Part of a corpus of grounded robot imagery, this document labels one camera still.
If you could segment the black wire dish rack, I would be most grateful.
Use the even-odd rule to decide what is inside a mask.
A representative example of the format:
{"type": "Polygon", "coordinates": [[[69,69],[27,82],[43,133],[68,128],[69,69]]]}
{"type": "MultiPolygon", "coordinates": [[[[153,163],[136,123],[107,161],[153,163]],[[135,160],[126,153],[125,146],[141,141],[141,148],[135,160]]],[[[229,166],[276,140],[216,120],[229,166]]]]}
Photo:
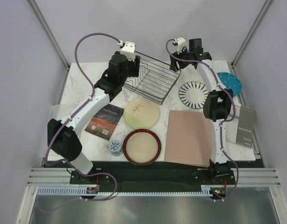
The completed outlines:
{"type": "Polygon", "coordinates": [[[162,105],[181,71],[170,70],[170,64],[136,51],[140,56],[139,75],[130,77],[124,87],[158,105],[162,105]]]}

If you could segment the blue striped white plate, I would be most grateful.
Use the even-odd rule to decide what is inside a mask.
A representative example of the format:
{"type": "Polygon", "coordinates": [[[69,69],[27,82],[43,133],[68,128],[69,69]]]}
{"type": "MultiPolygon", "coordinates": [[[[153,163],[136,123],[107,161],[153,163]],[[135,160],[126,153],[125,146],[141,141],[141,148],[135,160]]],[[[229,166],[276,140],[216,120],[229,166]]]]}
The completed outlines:
{"type": "Polygon", "coordinates": [[[204,107],[208,90],[205,84],[197,81],[190,81],[183,84],[178,91],[180,101],[192,109],[204,107]]]}

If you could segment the cream plate with branch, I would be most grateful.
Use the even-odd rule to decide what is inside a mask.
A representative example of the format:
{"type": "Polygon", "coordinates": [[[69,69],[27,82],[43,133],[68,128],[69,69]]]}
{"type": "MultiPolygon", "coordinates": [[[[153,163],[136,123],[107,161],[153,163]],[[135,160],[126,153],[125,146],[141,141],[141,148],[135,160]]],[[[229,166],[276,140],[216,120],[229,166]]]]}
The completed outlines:
{"type": "Polygon", "coordinates": [[[159,106],[146,98],[129,102],[123,113],[125,123],[133,129],[151,129],[160,119],[159,106]]]}

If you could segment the teal polka dot plate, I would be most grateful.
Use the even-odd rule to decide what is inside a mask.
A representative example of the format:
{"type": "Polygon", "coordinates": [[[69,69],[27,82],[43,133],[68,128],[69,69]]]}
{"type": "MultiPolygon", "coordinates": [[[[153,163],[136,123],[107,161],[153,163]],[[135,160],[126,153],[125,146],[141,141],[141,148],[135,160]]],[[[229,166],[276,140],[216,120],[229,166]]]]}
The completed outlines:
{"type": "Polygon", "coordinates": [[[233,95],[237,96],[242,91],[241,81],[234,75],[228,72],[218,72],[218,77],[220,78],[221,83],[227,88],[233,91],[233,95]]]}

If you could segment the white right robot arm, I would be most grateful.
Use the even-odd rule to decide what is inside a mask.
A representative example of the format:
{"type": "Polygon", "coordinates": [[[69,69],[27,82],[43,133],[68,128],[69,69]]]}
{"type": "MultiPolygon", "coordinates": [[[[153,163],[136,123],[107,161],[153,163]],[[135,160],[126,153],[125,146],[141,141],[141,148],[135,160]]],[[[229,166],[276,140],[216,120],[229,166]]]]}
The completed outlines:
{"type": "Polygon", "coordinates": [[[203,107],[205,118],[210,120],[212,134],[212,152],[210,166],[213,169],[208,171],[210,182],[220,183],[225,173],[221,168],[225,168],[231,161],[226,153],[226,123],[235,118],[235,114],[230,119],[231,111],[235,112],[233,101],[233,91],[227,89],[219,80],[218,75],[212,67],[212,57],[210,53],[204,52],[202,40],[200,38],[190,39],[189,44],[182,37],[169,39],[165,48],[170,55],[170,70],[179,71],[188,65],[193,65],[201,75],[208,90],[208,95],[203,107]]]}

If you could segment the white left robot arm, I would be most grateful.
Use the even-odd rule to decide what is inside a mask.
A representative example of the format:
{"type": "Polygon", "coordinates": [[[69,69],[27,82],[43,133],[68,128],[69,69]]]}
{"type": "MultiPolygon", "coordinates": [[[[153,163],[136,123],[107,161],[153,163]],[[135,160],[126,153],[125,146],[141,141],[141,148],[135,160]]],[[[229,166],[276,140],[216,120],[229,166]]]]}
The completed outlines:
{"type": "Polygon", "coordinates": [[[122,91],[129,77],[139,76],[140,59],[136,56],[130,61],[125,55],[115,52],[101,78],[93,85],[92,94],[67,116],[48,122],[48,150],[62,156],[61,161],[78,171],[86,183],[93,183],[97,173],[92,169],[93,163],[82,152],[78,135],[92,117],[122,91]]]}

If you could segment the dark sunset book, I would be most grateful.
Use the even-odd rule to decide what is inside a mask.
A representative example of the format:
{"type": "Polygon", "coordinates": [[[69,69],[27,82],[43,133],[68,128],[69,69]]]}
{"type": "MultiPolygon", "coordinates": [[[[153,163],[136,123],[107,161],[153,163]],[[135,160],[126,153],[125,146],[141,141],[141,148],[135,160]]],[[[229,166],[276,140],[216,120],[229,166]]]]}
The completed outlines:
{"type": "Polygon", "coordinates": [[[107,104],[92,117],[85,131],[109,141],[123,112],[123,108],[107,104]]]}

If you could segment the white paper leaflet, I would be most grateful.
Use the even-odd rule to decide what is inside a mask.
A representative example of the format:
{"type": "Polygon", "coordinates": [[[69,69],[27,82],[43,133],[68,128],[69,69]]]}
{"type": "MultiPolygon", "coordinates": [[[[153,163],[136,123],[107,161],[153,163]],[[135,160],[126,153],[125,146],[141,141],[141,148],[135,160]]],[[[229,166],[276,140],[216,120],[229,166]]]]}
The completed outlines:
{"type": "MultiPolygon", "coordinates": [[[[240,115],[240,109],[241,109],[241,104],[240,103],[235,103],[235,118],[238,118],[240,115]]],[[[228,118],[231,118],[233,116],[233,106],[231,105],[231,110],[228,115],[228,118]]]]}

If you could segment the pink folder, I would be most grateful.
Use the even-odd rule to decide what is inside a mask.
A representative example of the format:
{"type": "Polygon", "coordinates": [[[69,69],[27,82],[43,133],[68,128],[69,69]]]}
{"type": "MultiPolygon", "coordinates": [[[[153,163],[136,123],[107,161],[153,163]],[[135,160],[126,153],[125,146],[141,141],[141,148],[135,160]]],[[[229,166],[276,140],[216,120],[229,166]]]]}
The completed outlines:
{"type": "Polygon", "coordinates": [[[208,167],[212,151],[211,124],[201,112],[169,112],[164,161],[208,167]]]}

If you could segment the blue patterned small cup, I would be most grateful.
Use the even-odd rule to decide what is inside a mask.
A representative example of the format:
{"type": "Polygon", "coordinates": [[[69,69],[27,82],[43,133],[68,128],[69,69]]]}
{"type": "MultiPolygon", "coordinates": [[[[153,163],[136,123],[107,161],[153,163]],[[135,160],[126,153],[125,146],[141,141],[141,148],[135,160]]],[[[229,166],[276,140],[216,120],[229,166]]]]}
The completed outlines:
{"type": "Polygon", "coordinates": [[[123,153],[122,144],[118,140],[113,140],[109,143],[109,150],[114,156],[120,156],[123,153]]]}

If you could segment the clear plastic bag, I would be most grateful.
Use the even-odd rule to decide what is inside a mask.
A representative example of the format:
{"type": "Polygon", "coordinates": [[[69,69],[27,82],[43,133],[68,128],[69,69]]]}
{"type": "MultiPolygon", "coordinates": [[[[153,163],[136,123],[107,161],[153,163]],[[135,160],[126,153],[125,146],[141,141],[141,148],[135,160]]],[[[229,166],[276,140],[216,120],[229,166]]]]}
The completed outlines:
{"type": "Polygon", "coordinates": [[[53,106],[51,118],[55,120],[64,120],[76,108],[76,104],[58,104],[53,106]]]}

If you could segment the grey setup guide booklet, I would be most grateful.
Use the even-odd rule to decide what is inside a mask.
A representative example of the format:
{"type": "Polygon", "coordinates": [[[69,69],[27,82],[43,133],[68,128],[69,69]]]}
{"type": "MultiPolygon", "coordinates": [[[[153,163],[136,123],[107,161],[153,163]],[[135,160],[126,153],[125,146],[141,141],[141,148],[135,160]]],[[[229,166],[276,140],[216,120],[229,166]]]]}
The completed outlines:
{"type": "Polygon", "coordinates": [[[255,110],[241,105],[240,115],[236,121],[237,127],[235,143],[244,147],[252,148],[255,110]]]}

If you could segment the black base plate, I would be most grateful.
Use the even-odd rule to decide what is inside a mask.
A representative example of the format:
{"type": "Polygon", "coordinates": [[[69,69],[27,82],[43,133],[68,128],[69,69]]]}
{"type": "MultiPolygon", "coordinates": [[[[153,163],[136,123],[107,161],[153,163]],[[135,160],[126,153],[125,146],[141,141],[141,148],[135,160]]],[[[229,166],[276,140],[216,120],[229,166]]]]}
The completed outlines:
{"type": "Polygon", "coordinates": [[[203,185],[231,186],[234,173],[212,177],[206,168],[154,162],[148,166],[137,166],[130,162],[95,162],[92,171],[98,176],[84,177],[73,171],[70,184],[91,185],[108,191],[117,190],[197,190],[203,185]]]}

